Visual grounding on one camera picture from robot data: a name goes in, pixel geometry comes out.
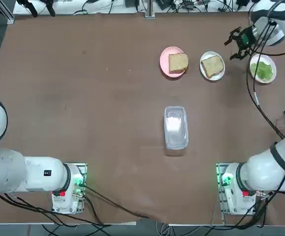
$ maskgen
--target toast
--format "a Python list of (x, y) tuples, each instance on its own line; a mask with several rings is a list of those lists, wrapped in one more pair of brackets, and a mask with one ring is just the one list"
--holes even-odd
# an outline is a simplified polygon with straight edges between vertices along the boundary
[(169, 54), (168, 64), (170, 74), (182, 73), (188, 67), (188, 57), (185, 53)]
[(213, 56), (202, 60), (201, 65), (209, 79), (214, 75), (220, 74), (224, 69), (222, 59), (218, 56)]

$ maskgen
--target green vegetable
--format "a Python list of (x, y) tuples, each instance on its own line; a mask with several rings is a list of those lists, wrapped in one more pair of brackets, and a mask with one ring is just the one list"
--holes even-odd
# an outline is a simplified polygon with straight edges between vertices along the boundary
[[(257, 63), (253, 63), (251, 65), (251, 72), (254, 75), (256, 72), (256, 66)], [(257, 76), (261, 79), (261, 80), (270, 80), (272, 78), (272, 76), (274, 75), (274, 73), (272, 73), (272, 66), (271, 65), (266, 65), (264, 62), (260, 62), (257, 68)]]

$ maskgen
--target table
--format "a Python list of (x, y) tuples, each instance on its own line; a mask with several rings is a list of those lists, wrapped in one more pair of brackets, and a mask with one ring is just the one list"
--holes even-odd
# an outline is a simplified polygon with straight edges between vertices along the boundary
[[(237, 46), (223, 44), (231, 30), (247, 26), (247, 14), (211, 14), (19, 17), (0, 51), (0, 101), (9, 115), (0, 147), (87, 162), (88, 184), (124, 207), (166, 223), (210, 224), (216, 163), (246, 161), (279, 140), (250, 101), (247, 60), (229, 61)], [(159, 69), (167, 46), (182, 48), (190, 60), (176, 81)], [(285, 42), (269, 50), (285, 52)], [(200, 74), (206, 51), (225, 60), (217, 83)], [(277, 78), (256, 90), (275, 121), (285, 110), (285, 56), (273, 60)], [(188, 115), (189, 145), (178, 157), (166, 155), (163, 132), (163, 111), (174, 105)], [(50, 208), (49, 193), (20, 196)], [(103, 222), (136, 219), (93, 201)], [(218, 209), (215, 224), (222, 222)], [(285, 197), (278, 196), (268, 212), (267, 224), (285, 225)], [(93, 219), (88, 209), (80, 216)], [(46, 221), (0, 200), (0, 223)]]

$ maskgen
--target clear plastic box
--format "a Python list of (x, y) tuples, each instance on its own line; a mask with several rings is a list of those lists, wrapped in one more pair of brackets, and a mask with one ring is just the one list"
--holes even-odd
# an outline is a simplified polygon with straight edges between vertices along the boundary
[(182, 106), (164, 110), (164, 134), (167, 149), (185, 149), (188, 144), (186, 111)]

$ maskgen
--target green light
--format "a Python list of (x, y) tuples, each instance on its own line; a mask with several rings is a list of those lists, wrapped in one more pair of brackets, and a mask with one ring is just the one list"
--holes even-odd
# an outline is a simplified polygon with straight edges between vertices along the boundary
[(223, 185), (224, 185), (224, 186), (231, 185), (232, 179), (233, 179), (233, 175), (232, 175), (232, 174), (225, 173), (225, 174), (222, 176), (222, 183), (223, 183)]
[(82, 178), (74, 178), (74, 183), (79, 185), (82, 184), (83, 179)]

